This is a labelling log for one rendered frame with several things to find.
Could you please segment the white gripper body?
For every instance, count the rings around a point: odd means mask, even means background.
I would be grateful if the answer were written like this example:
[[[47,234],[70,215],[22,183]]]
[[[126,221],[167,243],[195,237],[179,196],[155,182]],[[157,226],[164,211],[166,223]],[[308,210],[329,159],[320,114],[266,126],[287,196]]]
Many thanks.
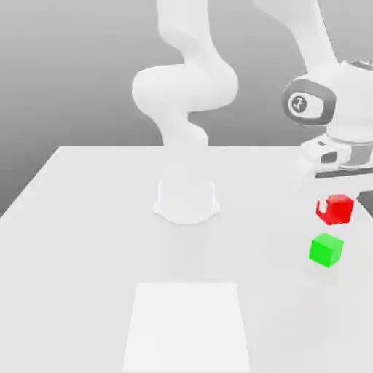
[[[373,190],[373,168],[321,171],[316,173],[313,183],[320,193],[358,194]]]

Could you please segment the small red cube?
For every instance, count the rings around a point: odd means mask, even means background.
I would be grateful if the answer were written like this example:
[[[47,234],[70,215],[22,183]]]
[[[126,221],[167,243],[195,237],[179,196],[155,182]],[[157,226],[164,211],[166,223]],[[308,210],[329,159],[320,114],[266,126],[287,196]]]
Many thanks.
[[[326,224],[347,224],[350,222],[354,206],[354,200],[347,195],[329,195],[328,208],[325,213],[318,210],[318,201],[316,205],[316,215]]]

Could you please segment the small green cube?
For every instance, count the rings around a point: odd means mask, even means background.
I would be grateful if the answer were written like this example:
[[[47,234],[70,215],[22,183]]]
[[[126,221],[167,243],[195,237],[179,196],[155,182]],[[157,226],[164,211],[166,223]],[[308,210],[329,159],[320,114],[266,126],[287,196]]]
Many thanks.
[[[343,240],[328,233],[321,233],[312,239],[309,259],[330,268],[341,258],[343,246]]]

